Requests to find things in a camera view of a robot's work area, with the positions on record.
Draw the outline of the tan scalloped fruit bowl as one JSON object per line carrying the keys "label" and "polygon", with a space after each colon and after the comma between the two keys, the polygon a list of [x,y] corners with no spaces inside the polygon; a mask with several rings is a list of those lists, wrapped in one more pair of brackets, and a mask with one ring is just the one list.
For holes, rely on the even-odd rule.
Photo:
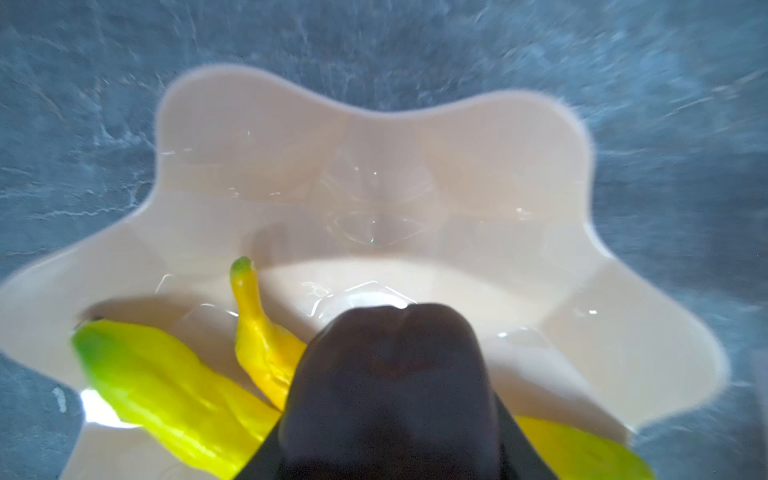
{"label": "tan scalloped fruit bowl", "polygon": [[704,323],[599,239],[591,136],[548,96],[380,113],[217,65],[167,91],[156,147],[155,184],[135,212],[1,287],[2,351],[83,402],[66,479],[219,479],[90,386],[71,338],[92,321],[160,329],[277,409],[235,355],[229,272],[242,256],[266,315],[307,347],[356,308],[457,311],[494,400],[558,479],[651,478],[629,433],[728,380]]}

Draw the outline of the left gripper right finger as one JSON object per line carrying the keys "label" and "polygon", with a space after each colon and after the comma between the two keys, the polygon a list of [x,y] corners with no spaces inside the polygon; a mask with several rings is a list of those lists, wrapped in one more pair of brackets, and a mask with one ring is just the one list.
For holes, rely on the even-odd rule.
{"label": "left gripper right finger", "polygon": [[558,480],[498,395],[495,396],[495,402],[501,444],[500,478],[502,480]]}

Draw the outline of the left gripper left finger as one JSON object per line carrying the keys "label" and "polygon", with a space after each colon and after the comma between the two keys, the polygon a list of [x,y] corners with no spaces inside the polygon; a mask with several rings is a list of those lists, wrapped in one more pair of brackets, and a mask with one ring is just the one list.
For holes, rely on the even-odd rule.
{"label": "left gripper left finger", "polygon": [[235,480],[281,480],[282,452],[278,429],[273,429]]}

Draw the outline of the dark purple grape bunch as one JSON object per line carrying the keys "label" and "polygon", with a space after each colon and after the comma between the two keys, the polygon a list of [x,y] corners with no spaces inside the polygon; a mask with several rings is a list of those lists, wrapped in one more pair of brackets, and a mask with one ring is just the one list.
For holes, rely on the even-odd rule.
{"label": "dark purple grape bunch", "polygon": [[497,479],[495,400],[469,322],[356,308],[306,348],[279,426],[290,479]]}

